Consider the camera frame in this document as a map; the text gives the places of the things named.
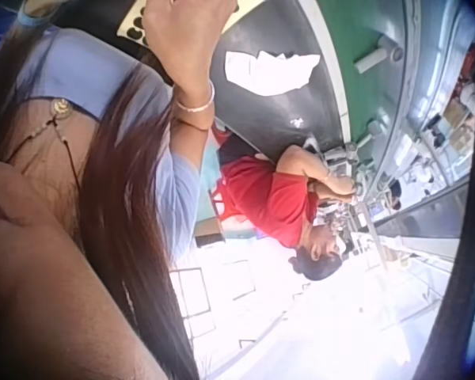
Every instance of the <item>pendant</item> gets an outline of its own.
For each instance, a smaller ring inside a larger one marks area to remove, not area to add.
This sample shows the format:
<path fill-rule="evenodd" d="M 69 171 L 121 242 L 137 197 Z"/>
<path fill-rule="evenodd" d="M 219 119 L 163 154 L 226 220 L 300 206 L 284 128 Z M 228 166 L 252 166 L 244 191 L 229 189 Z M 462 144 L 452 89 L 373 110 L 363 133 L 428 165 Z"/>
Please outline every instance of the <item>pendant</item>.
<path fill-rule="evenodd" d="M 72 111 L 72 104 L 67 99 L 56 98 L 51 101 L 51 115 L 57 120 L 66 119 Z"/>

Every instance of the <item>long brown hair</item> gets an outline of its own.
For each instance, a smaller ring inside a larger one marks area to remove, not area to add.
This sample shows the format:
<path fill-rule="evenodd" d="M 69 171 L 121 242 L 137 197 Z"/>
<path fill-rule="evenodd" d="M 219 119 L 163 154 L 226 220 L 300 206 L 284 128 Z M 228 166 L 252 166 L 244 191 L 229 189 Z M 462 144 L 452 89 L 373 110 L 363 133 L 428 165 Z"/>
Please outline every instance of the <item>long brown hair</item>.
<path fill-rule="evenodd" d="M 29 79 L 17 85 L 45 27 L 13 29 L 0 47 L 0 161 L 12 148 L 18 105 L 28 99 L 44 64 L 41 61 Z M 74 240 L 166 374 L 193 380 L 199 375 L 169 277 L 171 257 L 162 239 L 154 186 L 162 138 L 172 119 L 170 107 L 146 121 L 140 112 L 133 127 L 118 138 L 140 83 L 138 63 L 112 97 L 93 137 Z"/>

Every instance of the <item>necklace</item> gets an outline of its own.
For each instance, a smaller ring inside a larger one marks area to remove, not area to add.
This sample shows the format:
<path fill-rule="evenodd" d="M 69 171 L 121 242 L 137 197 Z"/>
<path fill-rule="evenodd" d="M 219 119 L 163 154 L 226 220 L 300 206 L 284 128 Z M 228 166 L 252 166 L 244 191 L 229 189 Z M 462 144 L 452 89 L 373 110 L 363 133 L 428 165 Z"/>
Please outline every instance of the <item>necklace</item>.
<path fill-rule="evenodd" d="M 74 165 L 74 160 L 72 158 L 72 153 L 70 152 L 69 142 L 65 135 L 63 134 L 62 128 L 59 126 L 58 122 L 60 120 L 64 120 L 72 115 L 74 111 L 74 107 L 72 104 L 63 98 L 55 98 L 51 101 L 51 118 L 40 125 L 39 127 L 35 128 L 32 133 L 30 133 L 18 146 L 14 149 L 13 153 L 9 156 L 6 160 L 7 163 L 10 163 L 20 152 L 20 150 L 25 146 L 27 143 L 33 141 L 36 137 L 42 135 L 44 131 L 46 131 L 50 126 L 55 129 L 56 137 L 58 140 L 65 146 L 66 152 L 69 156 L 70 160 L 70 168 L 72 169 L 72 174 L 74 175 L 76 187 L 78 188 L 78 192 L 80 192 L 79 186 L 79 179 L 78 174 L 76 173 L 76 168 Z"/>

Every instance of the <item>white paper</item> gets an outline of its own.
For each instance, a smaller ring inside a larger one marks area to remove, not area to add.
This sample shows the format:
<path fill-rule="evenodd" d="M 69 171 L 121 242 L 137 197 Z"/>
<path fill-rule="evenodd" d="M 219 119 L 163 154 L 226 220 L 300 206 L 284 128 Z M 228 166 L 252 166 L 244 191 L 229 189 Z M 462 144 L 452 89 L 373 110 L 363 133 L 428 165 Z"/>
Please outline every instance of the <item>white paper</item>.
<path fill-rule="evenodd" d="M 285 54 L 275 57 L 261 51 L 258 57 L 254 57 L 228 51 L 225 72 L 229 82 L 257 95 L 270 97 L 307 85 L 319 62 L 319 55 L 294 55 L 286 58 Z"/>

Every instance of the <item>light blue shirt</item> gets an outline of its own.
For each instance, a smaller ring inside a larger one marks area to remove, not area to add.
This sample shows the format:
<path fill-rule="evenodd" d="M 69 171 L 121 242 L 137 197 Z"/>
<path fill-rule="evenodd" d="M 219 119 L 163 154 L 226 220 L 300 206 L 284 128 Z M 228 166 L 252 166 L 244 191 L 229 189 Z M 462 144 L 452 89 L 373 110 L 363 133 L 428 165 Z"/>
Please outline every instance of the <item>light blue shirt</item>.
<path fill-rule="evenodd" d="M 138 61 L 85 32 L 60 29 L 54 39 L 45 36 L 34 48 L 19 82 L 32 74 L 50 46 L 31 98 L 63 97 L 101 120 L 111 97 Z M 160 75 L 145 65 L 141 66 L 140 74 L 141 87 L 120 128 L 121 135 L 139 110 L 144 108 L 143 117 L 156 116 L 169 103 L 169 90 Z M 169 134 L 164 137 L 163 146 L 155 179 L 159 222 L 165 248 L 178 258 L 187 251 L 192 240 L 200 174 L 191 162 L 171 153 Z"/>

